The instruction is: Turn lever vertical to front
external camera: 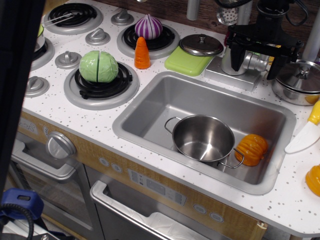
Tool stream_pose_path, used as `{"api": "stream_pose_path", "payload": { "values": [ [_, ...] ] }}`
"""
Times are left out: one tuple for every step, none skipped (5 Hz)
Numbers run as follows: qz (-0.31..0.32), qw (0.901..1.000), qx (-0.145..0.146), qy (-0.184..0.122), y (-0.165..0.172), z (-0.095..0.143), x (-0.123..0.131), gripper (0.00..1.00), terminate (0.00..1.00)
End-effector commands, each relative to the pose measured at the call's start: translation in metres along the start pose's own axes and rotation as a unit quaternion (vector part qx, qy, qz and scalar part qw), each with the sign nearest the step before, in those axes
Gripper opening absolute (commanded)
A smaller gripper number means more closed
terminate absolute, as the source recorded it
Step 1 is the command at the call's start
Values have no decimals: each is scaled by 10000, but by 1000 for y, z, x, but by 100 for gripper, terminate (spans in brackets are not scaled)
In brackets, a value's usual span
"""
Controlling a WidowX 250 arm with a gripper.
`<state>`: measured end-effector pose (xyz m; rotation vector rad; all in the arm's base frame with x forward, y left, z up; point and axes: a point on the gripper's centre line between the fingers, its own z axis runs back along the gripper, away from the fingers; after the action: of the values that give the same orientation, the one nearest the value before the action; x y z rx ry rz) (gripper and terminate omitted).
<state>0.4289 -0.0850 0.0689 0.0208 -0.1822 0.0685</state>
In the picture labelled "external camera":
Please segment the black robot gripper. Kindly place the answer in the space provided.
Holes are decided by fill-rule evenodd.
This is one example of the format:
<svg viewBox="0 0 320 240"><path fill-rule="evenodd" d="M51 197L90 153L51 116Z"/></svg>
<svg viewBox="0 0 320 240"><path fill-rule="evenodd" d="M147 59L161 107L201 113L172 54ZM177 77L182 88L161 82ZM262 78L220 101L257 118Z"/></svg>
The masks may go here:
<svg viewBox="0 0 320 240"><path fill-rule="evenodd" d="M228 27L227 45L230 48L231 67L238 72L247 56L247 51L274 57L267 80L276 78L280 70L292 58L296 58L304 43L285 33L282 28L250 25Z"/></svg>

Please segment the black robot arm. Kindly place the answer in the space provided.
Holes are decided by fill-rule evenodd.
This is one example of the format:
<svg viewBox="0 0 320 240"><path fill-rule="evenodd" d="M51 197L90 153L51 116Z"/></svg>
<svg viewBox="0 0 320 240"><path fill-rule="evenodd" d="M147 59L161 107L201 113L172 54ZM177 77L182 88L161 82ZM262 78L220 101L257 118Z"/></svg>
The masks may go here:
<svg viewBox="0 0 320 240"><path fill-rule="evenodd" d="M304 44L282 29L283 17L293 3L293 0L259 0L254 24L228 27L226 44L230 49L233 70L240 70L246 51L274 57L268 80L274 79L286 64L297 61L299 50Z"/></svg>

